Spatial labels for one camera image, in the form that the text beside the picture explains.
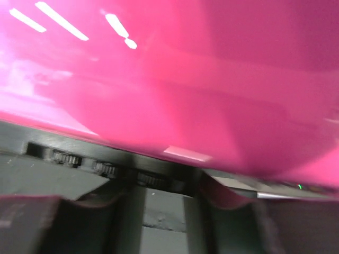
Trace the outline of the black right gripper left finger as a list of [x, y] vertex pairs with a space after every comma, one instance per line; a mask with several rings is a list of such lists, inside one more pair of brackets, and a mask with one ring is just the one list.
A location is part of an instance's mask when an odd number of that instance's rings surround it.
[[1, 196], [1, 253], [103, 253], [114, 202]]

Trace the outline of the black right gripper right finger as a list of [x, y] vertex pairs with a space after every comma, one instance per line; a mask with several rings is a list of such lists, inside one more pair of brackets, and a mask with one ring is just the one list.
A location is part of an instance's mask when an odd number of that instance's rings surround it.
[[209, 253], [338, 253], [338, 201], [219, 197]]

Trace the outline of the pink hard-shell suitcase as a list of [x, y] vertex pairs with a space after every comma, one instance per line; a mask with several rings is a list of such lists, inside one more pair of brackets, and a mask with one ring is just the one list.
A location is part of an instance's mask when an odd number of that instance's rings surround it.
[[337, 204], [338, 1], [1, 1], [1, 149]]

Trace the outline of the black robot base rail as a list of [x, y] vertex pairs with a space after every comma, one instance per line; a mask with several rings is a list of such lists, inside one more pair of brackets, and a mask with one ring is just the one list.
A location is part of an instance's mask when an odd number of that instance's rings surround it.
[[36, 158], [1, 154], [2, 195], [61, 195], [76, 199], [107, 181]]

